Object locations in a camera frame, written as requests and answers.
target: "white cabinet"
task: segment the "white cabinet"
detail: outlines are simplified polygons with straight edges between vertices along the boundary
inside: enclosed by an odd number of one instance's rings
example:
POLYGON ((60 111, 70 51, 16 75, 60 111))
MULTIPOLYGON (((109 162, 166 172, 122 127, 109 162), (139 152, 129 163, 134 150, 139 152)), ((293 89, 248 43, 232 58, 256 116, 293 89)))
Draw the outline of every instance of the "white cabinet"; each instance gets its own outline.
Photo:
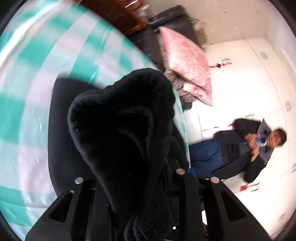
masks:
POLYGON ((296 102, 296 92, 292 80, 273 48, 265 39, 247 39, 252 49, 266 68, 276 88, 281 105, 296 102))
POLYGON ((205 140, 214 138, 214 135, 216 132, 228 131, 232 129, 233 129, 232 126, 222 126, 222 127, 217 127, 217 128, 202 131, 202 140, 205 141, 205 140))
POLYGON ((296 103, 292 103, 290 106, 284 107, 284 116, 286 119, 286 130, 288 138, 296 137, 296 103))
POLYGON ((190 110, 184 111, 185 126, 189 145, 202 141, 202 132, 200 129, 200 120, 196 109, 196 102, 200 102, 200 100, 193 102, 192 108, 190 110))
POLYGON ((276 214, 275 220, 270 224, 272 226, 273 233, 270 234, 271 238, 275 238, 280 231, 284 228, 285 224, 291 218, 293 212, 296 209, 296 195, 291 194, 289 196, 285 196, 283 200, 281 200, 276 207, 278 207, 278 211, 276 214))
POLYGON ((285 187, 285 196, 295 196, 296 203, 296 138, 288 139, 286 145, 289 148, 289 163, 287 172, 287 184, 285 187))
POLYGON ((277 178, 269 183, 259 184, 245 191, 236 193, 239 200, 254 215, 264 229, 273 235, 279 228, 276 220, 284 200, 287 176, 277 178))
POLYGON ((213 106, 197 103, 202 131, 281 107, 268 73, 246 41, 210 45, 205 52, 210 64, 221 62, 222 56, 233 64, 211 68, 213 106))

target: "sofa armrest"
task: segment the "sofa armrest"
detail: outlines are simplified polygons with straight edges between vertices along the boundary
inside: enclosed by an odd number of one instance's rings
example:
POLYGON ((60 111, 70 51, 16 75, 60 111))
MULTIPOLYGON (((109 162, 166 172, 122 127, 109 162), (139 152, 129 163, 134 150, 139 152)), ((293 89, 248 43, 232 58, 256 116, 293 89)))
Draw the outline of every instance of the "sofa armrest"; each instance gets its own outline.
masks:
POLYGON ((144 52, 161 72, 164 72, 165 67, 163 66, 163 58, 153 29, 147 27, 140 32, 130 34, 128 38, 144 52))
POLYGON ((149 27, 152 29, 156 29, 159 26, 162 26, 184 15, 186 15, 184 8, 181 5, 177 5, 176 7, 163 11, 154 16, 153 18, 149 19, 149 21, 152 22, 152 24, 149 24, 149 27))

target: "wooden furniture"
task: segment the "wooden furniture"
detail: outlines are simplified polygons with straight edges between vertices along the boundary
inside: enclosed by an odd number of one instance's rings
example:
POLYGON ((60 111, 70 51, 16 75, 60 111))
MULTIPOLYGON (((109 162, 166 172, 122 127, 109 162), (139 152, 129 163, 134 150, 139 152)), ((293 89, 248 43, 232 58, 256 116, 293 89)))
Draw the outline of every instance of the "wooden furniture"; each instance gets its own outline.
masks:
POLYGON ((145 28, 145 23, 134 11, 143 5, 142 0, 82 0, 80 4, 100 15, 124 35, 145 28))

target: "dark jacket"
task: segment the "dark jacket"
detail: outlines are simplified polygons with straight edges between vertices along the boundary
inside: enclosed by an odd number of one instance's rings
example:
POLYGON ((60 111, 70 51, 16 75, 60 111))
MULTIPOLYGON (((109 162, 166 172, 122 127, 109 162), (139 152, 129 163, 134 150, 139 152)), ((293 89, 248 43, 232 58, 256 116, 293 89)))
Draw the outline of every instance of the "dark jacket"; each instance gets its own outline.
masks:
POLYGON ((178 205, 161 174, 167 157, 188 169, 173 126, 175 101, 161 72, 140 69, 80 94, 69 108, 71 137, 104 188, 116 232, 123 231, 125 240, 163 240, 177 224, 178 205))
MULTIPOLYGON (((245 136, 249 133, 256 134, 260 124, 260 121, 237 119, 234 122, 234 131, 220 131, 216 133, 215 140, 226 144, 245 142, 245 136)), ((268 147, 262 149, 260 149, 260 154, 262 151, 266 152, 267 158, 264 158, 263 155, 258 155, 257 158, 251 162, 250 153, 246 153, 221 169, 215 171, 213 176, 217 176, 221 179, 227 179, 244 171, 244 180, 248 183, 253 182, 261 170, 265 167, 273 151, 273 149, 269 149, 268 147)))

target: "blue object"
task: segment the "blue object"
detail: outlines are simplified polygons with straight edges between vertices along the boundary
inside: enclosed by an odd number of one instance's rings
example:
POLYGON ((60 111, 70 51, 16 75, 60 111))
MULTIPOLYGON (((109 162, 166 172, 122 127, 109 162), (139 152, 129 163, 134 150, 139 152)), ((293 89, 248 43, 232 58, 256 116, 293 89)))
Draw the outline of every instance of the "blue object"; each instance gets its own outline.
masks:
POLYGON ((189 154, 195 177, 210 178, 215 170, 224 166, 221 143, 214 139, 189 146, 189 154))
POLYGON ((255 140, 257 141, 259 147, 266 146, 267 144, 267 136, 261 135, 260 137, 256 137, 255 140))
POLYGON ((196 177, 196 175, 195 175, 195 171, 194 171, 194 169, 191 167, 191 168, 189 168, 189 172, 194 176, 194 177, 196 177))

